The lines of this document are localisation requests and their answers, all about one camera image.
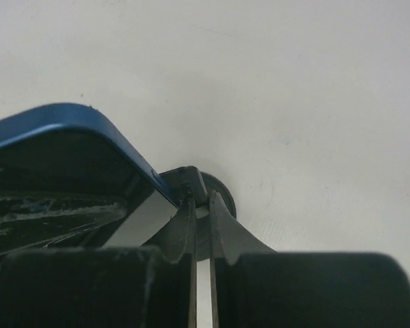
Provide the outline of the black phone stand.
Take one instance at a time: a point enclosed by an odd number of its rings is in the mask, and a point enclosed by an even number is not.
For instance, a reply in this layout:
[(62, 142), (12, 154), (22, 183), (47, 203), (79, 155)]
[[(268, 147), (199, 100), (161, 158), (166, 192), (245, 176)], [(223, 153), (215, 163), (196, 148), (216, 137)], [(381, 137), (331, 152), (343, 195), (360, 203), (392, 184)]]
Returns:
[(182, 188), (183, 182), (188, 182), (193, 192), (196, 204), (196, 258), (198, 262), (207, 260), (210, 258), (210, 219), (209, 214), (199, 216), (199, 208), (205, 207), (209, 209), (208, 203), (205, 200), (209, 200), (209, 196), (212, 191), (218, 192), (229, 210), (233, 218), (236, 218), (236, 204), (229, 189), (212, 174), (200, 171), (193, 166), (178, 167), (161, 174), (161, 178), (170, 186), (174, 194), (182, 199), (184, 195), (184, 189)]

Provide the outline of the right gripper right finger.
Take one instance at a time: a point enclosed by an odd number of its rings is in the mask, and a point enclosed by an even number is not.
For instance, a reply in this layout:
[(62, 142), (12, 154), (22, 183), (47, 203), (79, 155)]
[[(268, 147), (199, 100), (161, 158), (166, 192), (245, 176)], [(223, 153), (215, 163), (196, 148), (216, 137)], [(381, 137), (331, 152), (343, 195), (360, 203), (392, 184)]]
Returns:
[(210, 196), (214, 327), (410, 327), (410, 281), (380, 253), (277, 252)]

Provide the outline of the blue cased smartphone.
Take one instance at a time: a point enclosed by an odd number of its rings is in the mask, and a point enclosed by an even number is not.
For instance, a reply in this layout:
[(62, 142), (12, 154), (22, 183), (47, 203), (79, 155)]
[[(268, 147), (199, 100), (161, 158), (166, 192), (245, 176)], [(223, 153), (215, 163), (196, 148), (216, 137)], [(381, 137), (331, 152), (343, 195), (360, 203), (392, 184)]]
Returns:
[(0, 120), (0, 257), (78, 238), (174, 190), (98, 110), (54, 103)]

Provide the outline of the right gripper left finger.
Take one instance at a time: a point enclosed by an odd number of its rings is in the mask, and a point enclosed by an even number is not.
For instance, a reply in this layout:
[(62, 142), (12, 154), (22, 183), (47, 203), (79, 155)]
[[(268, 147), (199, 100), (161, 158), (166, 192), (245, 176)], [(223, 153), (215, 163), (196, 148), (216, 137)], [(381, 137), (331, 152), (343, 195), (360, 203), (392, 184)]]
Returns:
[(30, 249), (0, 264), (0, 327), (195, 327), (195, 200), (144, 247)]

